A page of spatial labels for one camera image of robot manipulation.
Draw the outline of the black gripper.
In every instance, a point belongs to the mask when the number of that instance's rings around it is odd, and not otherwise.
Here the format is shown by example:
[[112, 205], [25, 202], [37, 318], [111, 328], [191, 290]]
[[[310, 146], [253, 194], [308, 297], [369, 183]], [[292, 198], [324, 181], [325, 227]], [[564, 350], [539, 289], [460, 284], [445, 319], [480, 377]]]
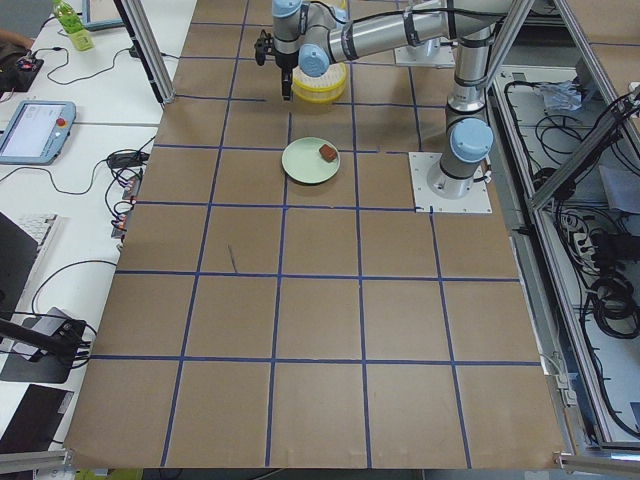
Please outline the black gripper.
[[281, 70], [281, 96], [284, 101], [292, 100], [293, 69], [298, 66], [299, 51], [284, 53], [275, 51], [275, 60]]

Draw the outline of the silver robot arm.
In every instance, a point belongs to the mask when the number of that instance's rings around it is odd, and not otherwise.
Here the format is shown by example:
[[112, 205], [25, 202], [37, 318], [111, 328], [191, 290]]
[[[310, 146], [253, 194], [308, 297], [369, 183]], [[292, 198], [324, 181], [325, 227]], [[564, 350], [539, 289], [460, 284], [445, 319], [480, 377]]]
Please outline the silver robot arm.
[[333, 64], [419, 47], [444, 37], [458, 44], [454, 84], [447, 99], [447, 145], [428, 174], [432, 192], [463, 198], [488, 156], [494, 134], [484, 117], [493, 26], [510, 13], [509, 1], [426, 1], [403, 10], [350, 19], [321, 1], [274, 1], [273, 29], [254, 44], [255, 60], [273, 57], [281, 91], [291, 98], [293, 71], [320, 77]]

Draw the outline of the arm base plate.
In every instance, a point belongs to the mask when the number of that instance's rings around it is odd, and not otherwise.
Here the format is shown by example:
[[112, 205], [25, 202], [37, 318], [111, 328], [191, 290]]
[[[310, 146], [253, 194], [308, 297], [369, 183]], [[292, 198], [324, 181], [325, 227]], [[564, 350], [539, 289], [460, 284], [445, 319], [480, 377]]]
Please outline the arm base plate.
[[452, 47], [439, 39], [430, 40], [419, 46], [396, 48], [394, 58], [397, 65], [406, 67], [452, 69], [455, 66]]
[[465, 180], [447, 177], [440, 168], [441, 154], [409, 152], [414, 209], [419, 213], [492, 213], [488, 181], [482, 165]]

